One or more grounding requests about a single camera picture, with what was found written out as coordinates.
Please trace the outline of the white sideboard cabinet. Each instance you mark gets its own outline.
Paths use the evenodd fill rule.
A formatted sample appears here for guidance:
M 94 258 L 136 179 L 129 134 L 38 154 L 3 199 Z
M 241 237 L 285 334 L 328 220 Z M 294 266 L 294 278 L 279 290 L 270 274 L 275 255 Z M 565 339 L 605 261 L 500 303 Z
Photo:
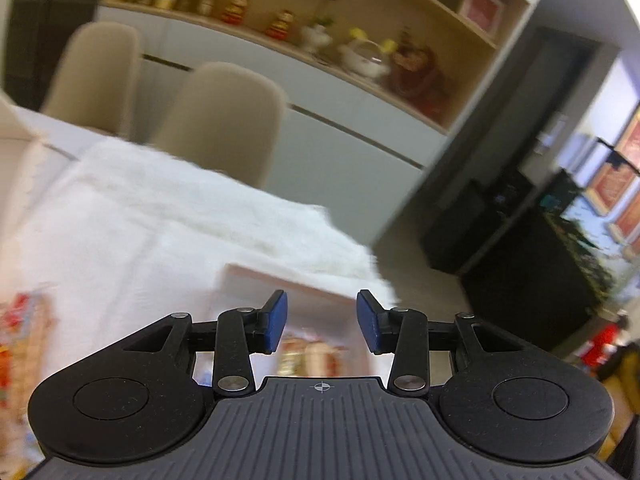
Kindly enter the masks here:
M 376 84 L 249 30 L 137 6 L 99 6 L 94 17 L 142 33 L 141 143 L 160 128 L 188 73 L 205 62 L 243 66 L 278 84 L 290 109 L 265 191 L 328 208 L 333 223 L 362 244 L 378 240 L 448 144 L 439 126 L 416 118 Z

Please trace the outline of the beige chair right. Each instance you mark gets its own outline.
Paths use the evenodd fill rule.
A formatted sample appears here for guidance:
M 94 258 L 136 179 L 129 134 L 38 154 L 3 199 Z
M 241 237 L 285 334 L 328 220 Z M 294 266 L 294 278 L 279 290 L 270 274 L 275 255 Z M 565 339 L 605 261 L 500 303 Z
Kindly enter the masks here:
M 171 156 L 261 188 L 288 96 L 245 67 L 207 62 L 186 77 L 150 143 Z

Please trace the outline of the rice cracker packet in box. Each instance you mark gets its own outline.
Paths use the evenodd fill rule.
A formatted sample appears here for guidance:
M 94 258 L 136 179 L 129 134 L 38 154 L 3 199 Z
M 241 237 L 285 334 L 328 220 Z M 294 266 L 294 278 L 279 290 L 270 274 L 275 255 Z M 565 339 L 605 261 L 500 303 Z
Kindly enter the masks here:
M 321 339 L 287 336 L 280 343 L 276 375 L 280 377 L 341 377 L 346 374 L 346 349 Z

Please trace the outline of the wooden wall shelf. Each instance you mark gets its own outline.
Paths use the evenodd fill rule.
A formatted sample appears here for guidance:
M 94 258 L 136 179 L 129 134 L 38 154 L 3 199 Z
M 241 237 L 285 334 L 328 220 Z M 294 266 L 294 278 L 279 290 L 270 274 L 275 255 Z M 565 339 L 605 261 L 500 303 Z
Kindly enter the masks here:
M 341 70 L 337 48 L 349 40 L 349 31 L 363 29 L 372 41 L 399 42 L 407 29 L 420 46 L 431 47 L 448 80 L 448 103 L 439 120 L 431 120 L 390 88 L 390 73 L 370 81 L 416 118 L 451 131 L 488 72 L 495 67 L 514 29 L 521 23 L 527 0 L 503 0 L 506 8 L 495 37 L 489 37 L 458 14 L 462 0 L 101 0 L 99 6 L 137 6 L 152 14 L 168 14 L 191 23 L 213 22 L 246 29 L 282 42 L 318 63 Z

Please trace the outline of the black low cabinet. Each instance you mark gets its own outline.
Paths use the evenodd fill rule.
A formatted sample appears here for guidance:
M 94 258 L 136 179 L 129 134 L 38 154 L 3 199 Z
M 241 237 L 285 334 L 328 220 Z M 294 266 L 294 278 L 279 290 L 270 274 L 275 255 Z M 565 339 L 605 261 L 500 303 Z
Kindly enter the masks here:
M 612 292 L 614 275 L 576 220 L 580 195 L 559 171 L 540 192 L 517 171 L 471 180 L 421 238 L 435 270 L 459 278 L 474 314 L 551 351 L 581 330 Z

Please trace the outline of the beige chair left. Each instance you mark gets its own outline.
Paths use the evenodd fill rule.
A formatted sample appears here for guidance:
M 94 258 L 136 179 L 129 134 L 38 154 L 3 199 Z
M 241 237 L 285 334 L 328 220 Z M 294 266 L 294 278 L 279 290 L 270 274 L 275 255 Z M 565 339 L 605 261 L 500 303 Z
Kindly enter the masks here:
M 40 113 L 108 136 L 128 139 L 143 38 L 115 22 L 80 26 L 67 41 Z

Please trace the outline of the beige chair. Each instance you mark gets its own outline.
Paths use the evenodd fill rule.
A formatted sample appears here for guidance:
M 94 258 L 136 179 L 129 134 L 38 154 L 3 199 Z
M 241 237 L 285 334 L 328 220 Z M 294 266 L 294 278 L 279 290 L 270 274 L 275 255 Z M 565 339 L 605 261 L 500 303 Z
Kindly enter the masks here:
M 40 113 L 108 136 L 128 139 L 143 38 L 115 22 L 80 26 L 67 41 Z
M 186 77 L 150 143 L 171 156 L 261 188 L 288 96 L 245 67 L 207 62 Z

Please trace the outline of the red spicy snack packet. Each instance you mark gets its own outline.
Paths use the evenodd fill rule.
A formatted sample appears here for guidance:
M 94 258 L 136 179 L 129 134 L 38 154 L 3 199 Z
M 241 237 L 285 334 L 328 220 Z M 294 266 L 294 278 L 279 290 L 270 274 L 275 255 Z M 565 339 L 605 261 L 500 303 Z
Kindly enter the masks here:
M 32 430 L 29 398 L 40 382 L 52 328 L 51 297 L 44 288 L 19 292 L 1 306 L 1 477 L 21 479 Z

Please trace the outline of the red framed picture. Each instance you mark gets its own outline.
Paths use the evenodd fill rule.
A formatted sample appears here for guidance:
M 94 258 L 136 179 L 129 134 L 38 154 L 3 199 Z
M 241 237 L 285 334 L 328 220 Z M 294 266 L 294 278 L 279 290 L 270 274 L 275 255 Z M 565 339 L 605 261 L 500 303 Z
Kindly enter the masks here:
M 489 37 L 495 37 L 506 4 L 503 0 L 462 0 L 458 14 Z

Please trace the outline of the pink cardboard box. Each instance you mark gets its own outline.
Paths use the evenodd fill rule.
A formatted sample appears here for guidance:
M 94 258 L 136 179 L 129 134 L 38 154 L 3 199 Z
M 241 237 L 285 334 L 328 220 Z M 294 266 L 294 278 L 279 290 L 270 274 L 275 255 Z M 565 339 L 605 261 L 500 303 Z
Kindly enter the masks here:
M 356 300 L 326 292 L 320 288 L 296 284 L 265 273 L 228 264 L 221 274 L 217 288 L 212 292 L 209 305 L 195 319 L 213 321 L 222 312 L 233 308 L 260 308 L 271 294 L 282 289 L 288 295 L 288 319 L 280 343 L 287 336 L 307 340 L 321 339 L 328 344 L 346 349 L 346 374 L 341 377 L 378 376 L 387 380 L 393 357 L 375 356 L 360 333 Z M 257 385 L 267 376 L 277 376 L 279 350 L 265 356 L 250 357 Z

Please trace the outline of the brown plush toy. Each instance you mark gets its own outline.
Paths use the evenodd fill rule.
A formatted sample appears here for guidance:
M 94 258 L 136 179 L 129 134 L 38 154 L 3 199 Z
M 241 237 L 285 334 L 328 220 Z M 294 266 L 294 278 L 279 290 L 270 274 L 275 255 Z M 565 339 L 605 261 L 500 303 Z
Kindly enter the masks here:
M 421 114 L 439 120 L 448 103 L 448 80 L 439 67 L 437 56 L 426 44 L 417 44 L 405 29 L 399 35 L 396 50 L 390 56 L 390 88 Z

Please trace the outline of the white textured tablecloth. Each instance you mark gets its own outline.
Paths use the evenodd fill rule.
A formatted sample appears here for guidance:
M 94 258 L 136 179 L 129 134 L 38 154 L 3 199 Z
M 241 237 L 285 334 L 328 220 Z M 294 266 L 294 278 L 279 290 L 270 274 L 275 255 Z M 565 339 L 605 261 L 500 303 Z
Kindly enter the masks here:
M 347 297 L 368 288 L 396 298 L 370 249 L 324 208 L 115 139 L 70 165 L 18 238 L 25 282 L 53 289 L 46 374 L 171 312 L 213 318 L 229 264 Z

